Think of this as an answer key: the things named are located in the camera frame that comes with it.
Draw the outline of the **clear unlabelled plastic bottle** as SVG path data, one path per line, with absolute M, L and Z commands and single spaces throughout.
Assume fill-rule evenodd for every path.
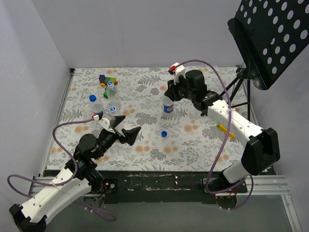
M 110 106 L 114 105 L 120 110 L 122 105 L 120 99 L 120 91 L 118 87 L 115 84 L 113 87 L 107 86 L 107 94 Z

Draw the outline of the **Pepsi bottle blue label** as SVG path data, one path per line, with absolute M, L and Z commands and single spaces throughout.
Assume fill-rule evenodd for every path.
M 167 96 L 163 96 L 163 116 L 165 118 L 170 118 L 174 115 L 174 102 Z

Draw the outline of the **blue bottle cap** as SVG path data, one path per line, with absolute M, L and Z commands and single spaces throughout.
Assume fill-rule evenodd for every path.
M 167 133 L 166 131 L 162 131 L 162 132 L 161 132 L 161 136 L 162 136 L 162 137 L 166 137 L 167 134 L 168 134 L 168 133 Z
M 90 96 L 89 96 L 89 100 L 90 100 L 91 102 L 95 102 L 95 101 L 97 100 L 97 98 L 96 98 L 95 95 L 90 95 Z

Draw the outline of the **white bottle cap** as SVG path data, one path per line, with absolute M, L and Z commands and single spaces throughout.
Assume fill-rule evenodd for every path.
M 116 112 L 116 110 L 117 110 L 117 108 L 116 108 L 115 106 L 111 106 L 111 107 L 110 107 L 110 111 L 111 111 L 111 112 Z

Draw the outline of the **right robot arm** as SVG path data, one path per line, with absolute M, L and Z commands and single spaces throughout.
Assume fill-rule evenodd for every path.
M 253 124 L 229 108 L 228 103 L 214 91 L 207 89 L 204 75 L 200 70 L 169 70 L 174 76 L 168 81 L 165 96 L 173 102 L 188 99 L 203 115 L 222 124 L 243 145 L 240 161 L 222 170 L 218 177 L 206 182 L 207 192 L 229 192 L 249 175 L 259 175 L 280 159 L 277 132 Z

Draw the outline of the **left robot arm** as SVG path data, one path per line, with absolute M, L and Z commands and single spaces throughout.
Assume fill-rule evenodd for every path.
M 96 170 L 94 160 L 103 157 L 105 152 L 119 141 L 134 145 L 141 127 L 126 130 L 120 127 L 125 116 L 98 113 L 89 121 L 96 121 L 103 127 L 98 137 L 91 133 L 83 135 L 70 160 L 50 182 L 36 181 L 43 189 L 23 204 L 14 204 L 9 212 L 21 232 L 43 232 L 50 221 L 64 208 L 85 194 L 104 193 L 106 181 Z

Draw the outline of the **Pocari Sweat labelled bottle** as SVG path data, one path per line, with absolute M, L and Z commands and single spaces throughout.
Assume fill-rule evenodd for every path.
M 89 106 L 90 106 L 91 111 L 94 114 L 98 114 L 98 113 L 104 114 L 105 113 L 105 110 L 104 110 L 104 107 L 103 107 L 103 103 L 102 103 L 102 101 L 99 98 L 97 98 L 97 100 L 95 102 L 91 102 L 90 101 L 89 102 Z

